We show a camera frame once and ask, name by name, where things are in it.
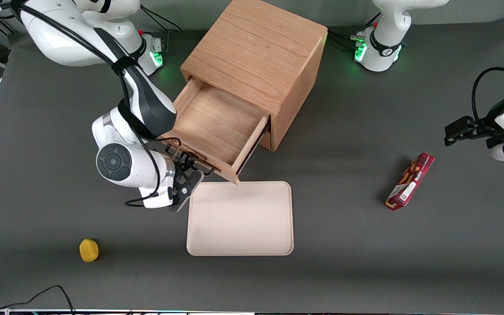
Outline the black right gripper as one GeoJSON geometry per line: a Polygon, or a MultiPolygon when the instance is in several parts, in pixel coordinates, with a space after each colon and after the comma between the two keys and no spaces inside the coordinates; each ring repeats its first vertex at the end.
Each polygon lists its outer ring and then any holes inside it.
{"type": "Polygon", "coordinates": [[[187,151],[182,151],[177,159],[174,160],[176,174],[184,174],[189,170],[198,170],[196,163],[199,161],[199,157],[187,151]]]}

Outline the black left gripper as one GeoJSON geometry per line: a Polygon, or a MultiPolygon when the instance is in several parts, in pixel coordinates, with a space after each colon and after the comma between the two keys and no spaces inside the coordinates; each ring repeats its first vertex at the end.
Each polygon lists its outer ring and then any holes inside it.
{"type": "Polygon", "coordinates": [[[487,138],[488,149],[504,145],[504,128],[495,121],[504,114],[504,99],[490,108],[488,113],[480,118],[475,106],[475,121],[470,116],[462,116],[444,128],[444,145],[451,146],[458,141],[475,138],[487,138]]]}

